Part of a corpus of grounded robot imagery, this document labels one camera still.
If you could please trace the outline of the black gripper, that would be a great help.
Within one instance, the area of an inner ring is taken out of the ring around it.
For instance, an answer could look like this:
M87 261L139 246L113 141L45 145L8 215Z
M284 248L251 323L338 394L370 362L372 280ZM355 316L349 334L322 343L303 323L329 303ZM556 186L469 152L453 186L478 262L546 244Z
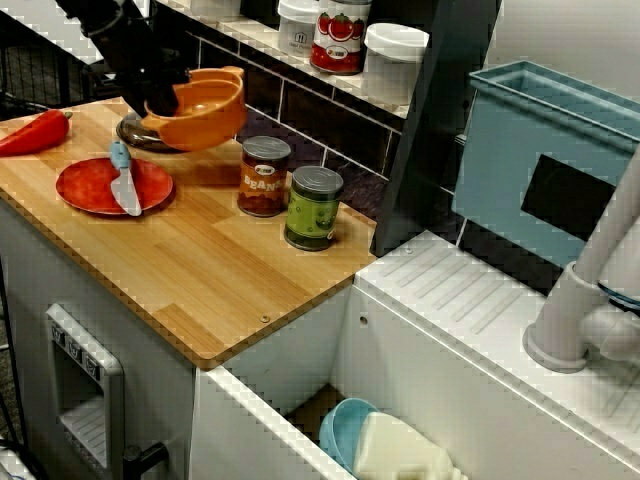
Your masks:
M174 86L190 80L189 67L171 49L110 48L107 65L114 74L113 86L141 118L147 107L156 115L174 115L178 108Z

